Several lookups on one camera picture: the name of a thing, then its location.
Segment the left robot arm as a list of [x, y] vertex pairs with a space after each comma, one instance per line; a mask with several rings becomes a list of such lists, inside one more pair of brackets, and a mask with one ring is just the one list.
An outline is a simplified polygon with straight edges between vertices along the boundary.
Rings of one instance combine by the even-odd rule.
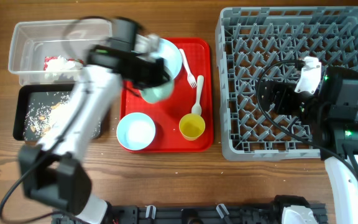
[[143, 35], [138, 22], [124, 17], [112, 24], [112, 35], [87, 52], [67, 112], [36, 145], [24, 145], [18, 154], [21, 177], [16, 184], [24, 195], [82, 223], [114, 220], [111, 204], [92, 194], [82, 166], [93, 129], [124, 82], [143, 90], [170, 79], [163, 59], [153, 57], [160, 45], [158, 35]]

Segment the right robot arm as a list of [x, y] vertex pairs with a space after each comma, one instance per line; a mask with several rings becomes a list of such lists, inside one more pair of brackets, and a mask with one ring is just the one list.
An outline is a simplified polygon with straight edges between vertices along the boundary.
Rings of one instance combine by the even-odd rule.
[[279, 115], [296, 116], [312, 129], [312, 140], [298, 141], [319, 149], [334, 196], [338, 223], [358, 223], [358, 73], [344, 67], [296, 65], [298, 83], [259, 80], [255, 91], [263, 115], [286, 135], [296, 138], [274, 121]]

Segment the green bowl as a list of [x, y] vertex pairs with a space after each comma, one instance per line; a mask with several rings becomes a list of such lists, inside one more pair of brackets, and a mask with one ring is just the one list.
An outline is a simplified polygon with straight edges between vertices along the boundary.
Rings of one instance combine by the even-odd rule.
[[174, 90], [174, 85], [174, 80], [170, 80], [161, 86], [141, 90], [140, 95], [147, 103], [158, 103], [159, 101], [166, 100], [171, 96]]

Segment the large light blue plate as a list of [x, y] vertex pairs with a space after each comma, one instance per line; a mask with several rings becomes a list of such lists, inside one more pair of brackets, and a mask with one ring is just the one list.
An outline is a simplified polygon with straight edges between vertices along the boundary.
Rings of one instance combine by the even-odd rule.
[[181, 53], [176, 45], [167, 39], [160, 39], [158, 50], [153, 52], [151, 56], [163, 58], [164, 66], [169, 70], [171, 78], [176, 79], [183, 63]]

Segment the white plastic spoon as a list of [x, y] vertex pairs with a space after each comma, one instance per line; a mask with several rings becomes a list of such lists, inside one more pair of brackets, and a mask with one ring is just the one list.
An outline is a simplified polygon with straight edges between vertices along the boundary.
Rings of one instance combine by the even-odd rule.
[[201, 113], [202, 113], [200, 101], [201, 101], [201, 93], [202, 93], [202, 89], [203, 89], [203, 84], [204, 84], [204, 76], [199, 75], [197, 78], [196, 101], [191, 108], [191, 112], [193, 114], [201, 115]]

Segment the small light blue bowl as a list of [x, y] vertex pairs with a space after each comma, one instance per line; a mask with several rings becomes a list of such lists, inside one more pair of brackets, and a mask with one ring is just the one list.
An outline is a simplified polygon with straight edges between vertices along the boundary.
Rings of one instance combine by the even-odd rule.
[[120, 145], [130, 151], [140, 151], [149, 146], [156, 134], [150, 116], [135, 112], [125, 115], [117, 125], [116, 136]]

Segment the yellow plastic cup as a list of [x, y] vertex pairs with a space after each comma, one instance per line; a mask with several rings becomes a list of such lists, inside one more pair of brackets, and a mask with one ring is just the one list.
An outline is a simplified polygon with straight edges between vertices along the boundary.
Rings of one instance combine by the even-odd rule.
[[179, 130], [182, 136], [188, 141], [198, 139], [204, 133], [205, 128], [206, 123], [198, 114], [186, 114], [179, 122]]

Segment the food scraps and rice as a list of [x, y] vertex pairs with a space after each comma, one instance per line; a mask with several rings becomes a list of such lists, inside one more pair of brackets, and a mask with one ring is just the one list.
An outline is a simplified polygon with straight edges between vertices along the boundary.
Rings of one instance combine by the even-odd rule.
[[24, 121], [25, 141], [37, 141], [69, 111], [69, 91], [35, 92], [29, 96]]

